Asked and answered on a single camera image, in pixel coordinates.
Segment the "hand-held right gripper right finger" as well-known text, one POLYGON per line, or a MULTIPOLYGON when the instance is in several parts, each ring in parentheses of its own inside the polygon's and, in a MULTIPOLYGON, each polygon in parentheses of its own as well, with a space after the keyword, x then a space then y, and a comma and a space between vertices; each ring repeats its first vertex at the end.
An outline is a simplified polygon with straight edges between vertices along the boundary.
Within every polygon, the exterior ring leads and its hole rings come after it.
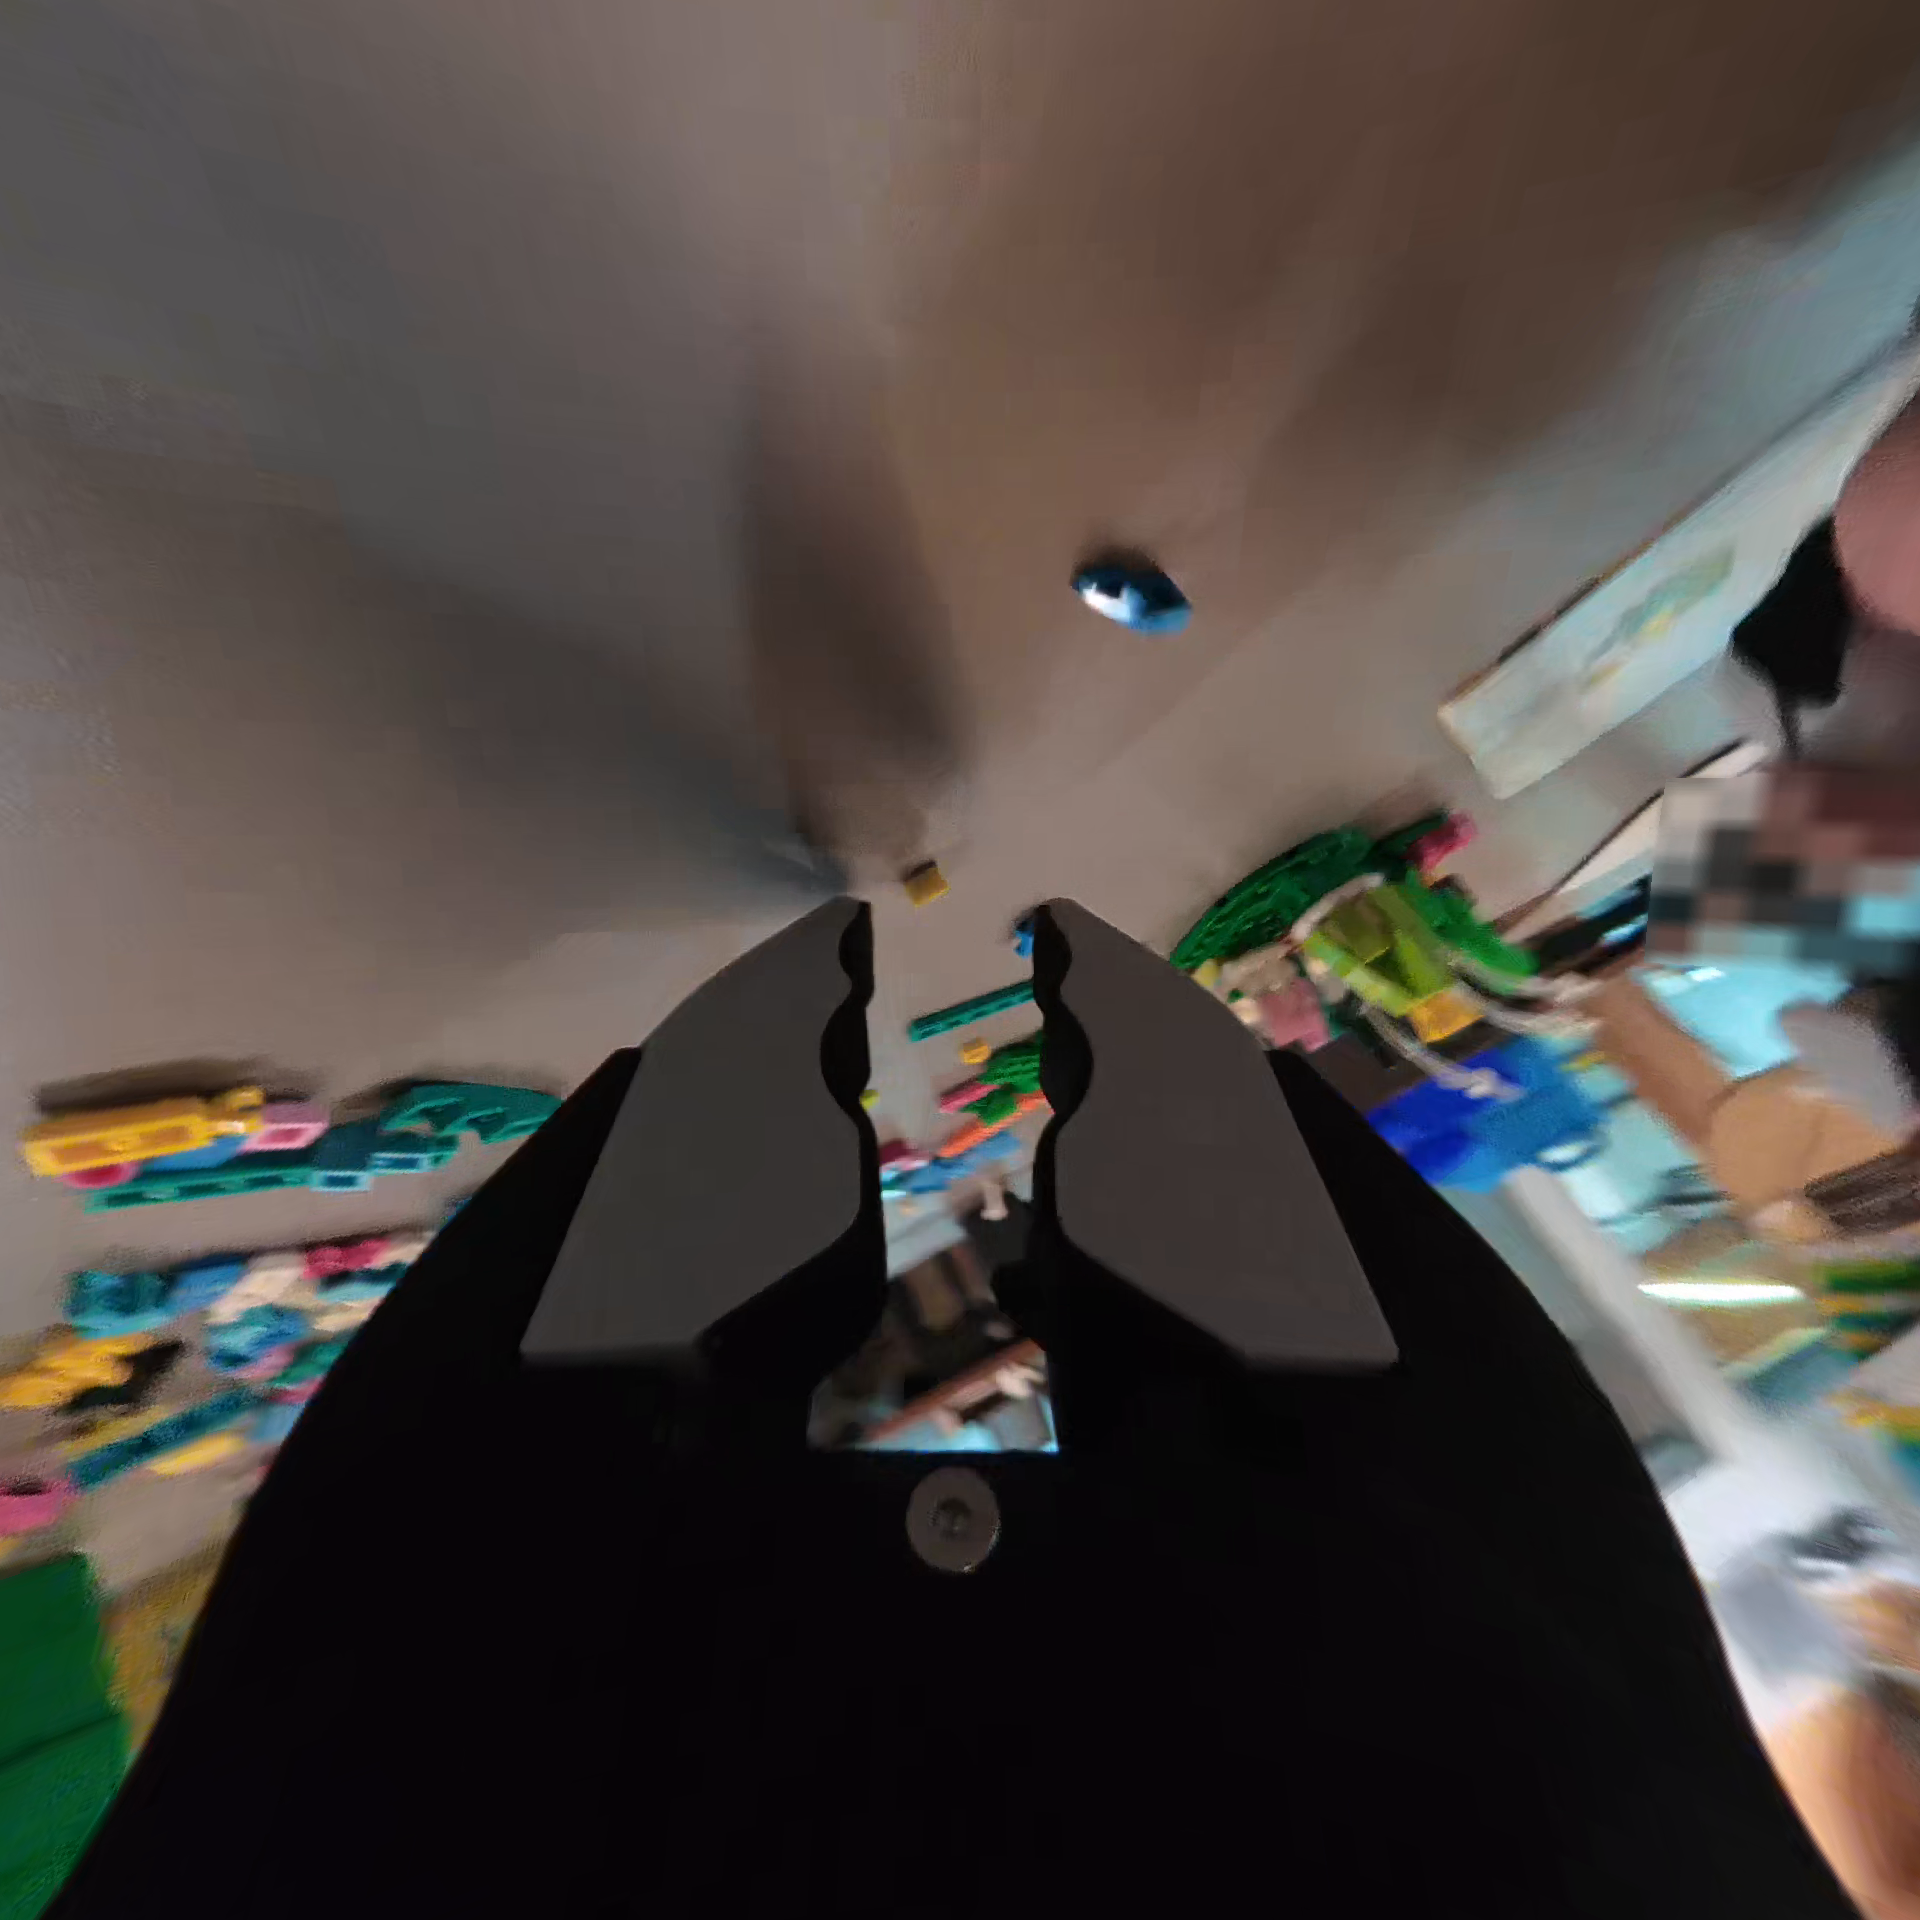
POLYGON ((1053 1373, 1387 1373, 1394 1334, 1260 1043, 1069 899, 1031 912, 1050 1121, 1025 1257, 1053 1373))

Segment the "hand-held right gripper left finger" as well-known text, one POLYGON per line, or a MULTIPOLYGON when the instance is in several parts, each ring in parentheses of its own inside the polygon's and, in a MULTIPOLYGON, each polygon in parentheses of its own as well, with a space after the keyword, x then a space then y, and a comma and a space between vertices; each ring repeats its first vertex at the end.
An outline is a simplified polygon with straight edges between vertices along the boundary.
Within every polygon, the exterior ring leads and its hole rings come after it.
POLYGON ((685 1357, 877 1224, 859 1106, 873 915, 836 896, 640 1046, 523 1333, 537 1364, 685 1357))

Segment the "grey desk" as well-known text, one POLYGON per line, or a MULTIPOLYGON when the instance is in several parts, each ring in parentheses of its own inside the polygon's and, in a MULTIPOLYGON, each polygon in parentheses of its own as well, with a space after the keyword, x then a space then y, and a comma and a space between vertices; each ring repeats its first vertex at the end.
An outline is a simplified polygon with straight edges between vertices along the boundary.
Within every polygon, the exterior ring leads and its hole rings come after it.
POLYGON ((1915 4, 3 4, 3 1348, 498 1162, 89 1217, 38 1108, 568 1091, 831 856, 920 1137, 1036 899, 1540 895, 1751 700, 1441 703, 1913 319, 1915 4))

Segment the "teal curved brick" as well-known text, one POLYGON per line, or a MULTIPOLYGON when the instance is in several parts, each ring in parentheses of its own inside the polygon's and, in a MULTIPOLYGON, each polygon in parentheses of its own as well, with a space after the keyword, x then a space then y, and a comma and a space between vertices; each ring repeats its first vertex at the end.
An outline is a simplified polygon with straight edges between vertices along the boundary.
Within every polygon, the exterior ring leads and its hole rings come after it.
POLYGON ((417 1083, 400 1091, 374 1121, 369 1163, 378 1170, 427 1170, 463 1145, 511 1147, 559 1112, 552 1093, 487 1083, 417 1083))

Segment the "long teal plate brick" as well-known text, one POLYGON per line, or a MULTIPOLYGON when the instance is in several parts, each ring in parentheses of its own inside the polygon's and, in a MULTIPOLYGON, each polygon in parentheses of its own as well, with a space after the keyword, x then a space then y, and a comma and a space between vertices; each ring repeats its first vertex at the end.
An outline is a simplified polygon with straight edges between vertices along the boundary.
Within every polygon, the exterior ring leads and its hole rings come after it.
POLYGON ((1018 979, 1007 986, 997 986, 977 995, 960 998, 924 1016, 916 1016, 905 1024, 909 1043, 924 1043, 948 1032, 971 1027, 996 1019, 997 1016, 1016 1013, 1031 1005, 1035 992, 1029 979, 1018 979))

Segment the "green flower brick model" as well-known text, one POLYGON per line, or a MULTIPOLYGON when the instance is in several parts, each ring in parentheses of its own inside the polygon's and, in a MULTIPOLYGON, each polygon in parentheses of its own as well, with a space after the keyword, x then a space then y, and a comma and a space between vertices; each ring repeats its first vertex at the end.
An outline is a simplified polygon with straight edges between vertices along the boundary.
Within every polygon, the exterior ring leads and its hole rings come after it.
POLYGON ((1167 958, 1272 1049, 1354 1036, 1453 1093, 1514 1101, 1447 1043, 1585 1041, 1595 990, 1481 915, 1453 874, 1473 841, 1457 809, 1318 834, 1211 900, 1167 958))

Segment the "blue plastic crates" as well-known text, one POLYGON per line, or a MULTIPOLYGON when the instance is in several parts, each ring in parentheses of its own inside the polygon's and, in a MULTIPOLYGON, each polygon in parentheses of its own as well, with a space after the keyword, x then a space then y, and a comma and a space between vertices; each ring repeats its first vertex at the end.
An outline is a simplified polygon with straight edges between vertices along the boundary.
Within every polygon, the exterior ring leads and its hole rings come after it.
POLYGON ((1430 1187, 1489 1192, 1518 1170, 1564 1173, 1602 1154, 1602 1111, 1546 1043, 1515 1036, 1459 1070, 1491 1088, 1423 1079, 1367 1115, 1430 1187))

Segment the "long yellow brick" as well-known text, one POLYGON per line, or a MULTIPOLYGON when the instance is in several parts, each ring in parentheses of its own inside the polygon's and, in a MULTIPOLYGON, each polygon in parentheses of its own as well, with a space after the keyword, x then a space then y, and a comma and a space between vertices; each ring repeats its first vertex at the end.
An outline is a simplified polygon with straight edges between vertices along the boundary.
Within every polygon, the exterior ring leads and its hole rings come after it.
POLYGON ((216 1095, 44 1116, 22 1132, 18 1155, 34 1176, 66 1187, 121 1185, 132 1180, 132 1166, 245 1143, 258 1132, 265 1103, 260 1087, 241 1084, 216 1095))

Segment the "white instruction booklet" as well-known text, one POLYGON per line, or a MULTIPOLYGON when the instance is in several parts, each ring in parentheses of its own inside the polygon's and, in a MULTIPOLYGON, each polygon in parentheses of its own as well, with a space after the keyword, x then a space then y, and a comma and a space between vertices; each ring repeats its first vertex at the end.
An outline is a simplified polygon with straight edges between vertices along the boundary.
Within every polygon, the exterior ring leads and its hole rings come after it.
POLYGON ((1897 341, 1449 697, 1438 723, 1478 789, 1514 800, 1718 658, 1915 369, 1897 341))

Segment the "green plastic board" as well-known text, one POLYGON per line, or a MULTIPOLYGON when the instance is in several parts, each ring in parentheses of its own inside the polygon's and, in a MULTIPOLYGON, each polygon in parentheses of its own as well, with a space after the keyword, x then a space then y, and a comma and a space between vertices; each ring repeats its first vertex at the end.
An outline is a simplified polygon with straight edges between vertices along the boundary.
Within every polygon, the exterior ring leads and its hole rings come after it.
POLYGON ((101 1595, 64 1553, 2 1579, 2 1913, 69 1878, 130 1761, 101 1595))

